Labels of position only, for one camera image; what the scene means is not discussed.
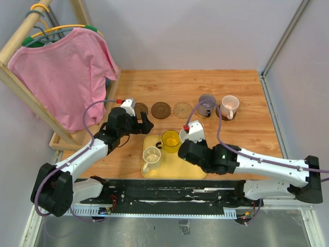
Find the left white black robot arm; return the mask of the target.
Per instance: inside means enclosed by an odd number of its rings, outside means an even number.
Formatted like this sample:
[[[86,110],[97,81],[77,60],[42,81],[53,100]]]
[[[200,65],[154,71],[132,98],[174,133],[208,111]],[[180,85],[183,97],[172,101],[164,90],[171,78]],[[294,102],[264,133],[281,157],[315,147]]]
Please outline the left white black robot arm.
[[[46,163],[39,169],[31,201],[39,216],[64,215],[73,204],[93,198],[103,204],[110,198],[106,180],[93,176],[77,182],[77,178],[96,161],[106,157],[120,145],[124,136],[148,134],[154,125],[141,112],[142,122],[124,108],[115,107],[91,141],[74,155],[54,165]]]

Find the yellow transparent cup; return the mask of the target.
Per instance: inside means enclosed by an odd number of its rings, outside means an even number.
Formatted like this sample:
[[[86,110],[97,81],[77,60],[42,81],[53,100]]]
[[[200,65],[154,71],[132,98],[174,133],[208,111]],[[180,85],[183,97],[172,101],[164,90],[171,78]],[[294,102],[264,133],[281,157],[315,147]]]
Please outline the yellow transparent cup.
[[[176,153],[181,145],[179,133],[174,130],[165,131],[161,137],[161,141],[156,143],[158,149],[162,149],[167,153]]]

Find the large woven rattan coaster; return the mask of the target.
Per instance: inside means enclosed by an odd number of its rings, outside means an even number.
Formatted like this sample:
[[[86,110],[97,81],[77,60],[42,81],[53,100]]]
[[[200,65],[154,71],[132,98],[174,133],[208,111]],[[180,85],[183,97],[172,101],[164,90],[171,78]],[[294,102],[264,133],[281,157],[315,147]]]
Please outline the large woven rattan coaster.
[[[192,112],[192,106],[187,102],[179,102],[174,106],[173,112],[176,117],[186,119]]]

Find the small woven rattan coaster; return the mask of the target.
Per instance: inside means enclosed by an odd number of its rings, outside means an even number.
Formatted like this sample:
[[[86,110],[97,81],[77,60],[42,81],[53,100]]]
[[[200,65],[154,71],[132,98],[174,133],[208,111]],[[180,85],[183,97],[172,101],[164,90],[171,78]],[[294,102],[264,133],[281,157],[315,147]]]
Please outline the small woven rattan coaster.
[[[205,118],[205,119],[208,119],[212,116],[212,112],[210,110],[205,110],[205,111],[202,111],[201,113],[199,112],[199,110],[196,110],[196,115],[200,118]]]

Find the purple translucent mug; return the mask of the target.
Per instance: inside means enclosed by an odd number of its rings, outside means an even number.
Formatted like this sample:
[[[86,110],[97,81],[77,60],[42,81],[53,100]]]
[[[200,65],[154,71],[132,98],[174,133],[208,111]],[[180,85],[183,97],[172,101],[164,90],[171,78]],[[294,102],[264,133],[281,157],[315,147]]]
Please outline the purple translucent mug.
[[[210,94],[203,94],[199,97],[199,106],[197,107],[197,113],[201,117],[209,118],[216,105],[216,99]]]

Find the pink translucent cup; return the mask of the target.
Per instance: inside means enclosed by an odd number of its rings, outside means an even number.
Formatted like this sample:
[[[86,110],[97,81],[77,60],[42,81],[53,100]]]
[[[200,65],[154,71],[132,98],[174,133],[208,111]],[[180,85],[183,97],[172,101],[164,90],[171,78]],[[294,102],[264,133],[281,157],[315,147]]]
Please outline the pink translucent cup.
[[[240,106],[240,101],[233,95],[227,95],[222,99],[220,111],[221,115],[228,120],[234,118],[234,114]]]

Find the white mug green handle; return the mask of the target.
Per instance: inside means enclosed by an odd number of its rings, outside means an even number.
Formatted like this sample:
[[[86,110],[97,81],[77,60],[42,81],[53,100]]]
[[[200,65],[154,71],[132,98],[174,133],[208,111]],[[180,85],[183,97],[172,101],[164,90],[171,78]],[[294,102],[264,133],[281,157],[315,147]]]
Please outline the white mug green handle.
[[[189,138],[189,131],[186,131],[185,129],[181,129],[179,133],[179,138],[181,143],[184,143]]]

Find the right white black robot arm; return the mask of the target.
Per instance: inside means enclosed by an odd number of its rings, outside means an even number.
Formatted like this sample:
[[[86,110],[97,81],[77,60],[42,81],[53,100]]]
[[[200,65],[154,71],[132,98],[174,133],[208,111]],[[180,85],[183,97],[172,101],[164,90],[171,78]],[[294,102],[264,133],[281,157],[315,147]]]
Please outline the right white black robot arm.
[[[266,180],[241,180],[236,183],[233,200],[239,206],[270,197],[289,197],[310,204],[323,202],[319,160],[287,160],[260,155],[235,145],[218,144],[209,148],[205,141],[185,140],[178,156],[199,166],[206,173],[224,175],[247,173]]]

